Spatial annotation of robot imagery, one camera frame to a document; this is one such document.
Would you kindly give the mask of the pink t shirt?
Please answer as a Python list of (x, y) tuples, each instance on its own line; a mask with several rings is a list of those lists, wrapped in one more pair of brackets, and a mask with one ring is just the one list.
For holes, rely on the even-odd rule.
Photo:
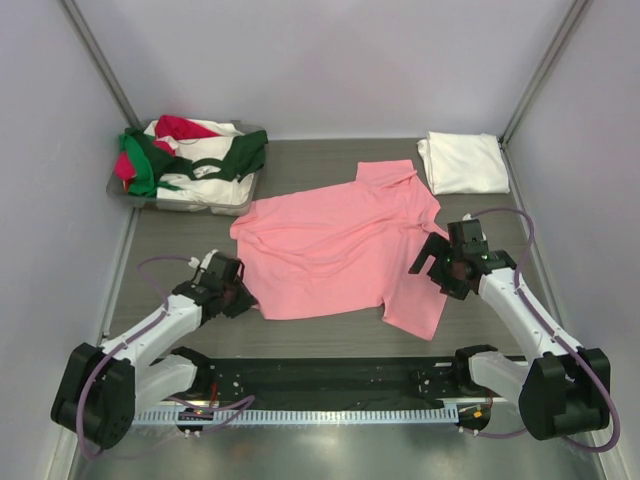
[(361, 162), (350, 182), (254, 202), (230, 236), (265, 319), (381, 307), (385, 323), (431, 340), (446, 298), (409, 269), (439, 210), (411, 160)]

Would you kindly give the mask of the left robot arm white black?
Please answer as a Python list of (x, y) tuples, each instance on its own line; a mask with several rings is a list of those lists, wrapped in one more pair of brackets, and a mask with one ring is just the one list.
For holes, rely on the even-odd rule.
[(101, 345), (82, 343), (71, 352), (50, 410), (55, 424), (109, 450), (137, 415), (172, 396), (195, 398), (214, 387), (209, 358), (176, 343), (257, 301), (240, 259), (212, 250), (187, 262), (193, 277), (162, 293), (157, 310)]

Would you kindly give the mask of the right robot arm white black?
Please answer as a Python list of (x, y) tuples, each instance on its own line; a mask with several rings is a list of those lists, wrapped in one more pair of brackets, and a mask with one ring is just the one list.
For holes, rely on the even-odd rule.
[(611, 427), (620, 418), (610, 395), (611, 365), (598, 348), (567, 334), (542, 306), (504, 250), (491, 250), (475, 217), (452, 222), (448, 234), (430, 234), (409, 269), (425, 272), (441, 293), (456, 300), (475, 293), (504, 322), (526, 359), (520, 365), (490, 345), (456, 351), (453, 374), (470, 393), (494, 393), (516, 406), (524, 429), (537, 440), (564, 438)]

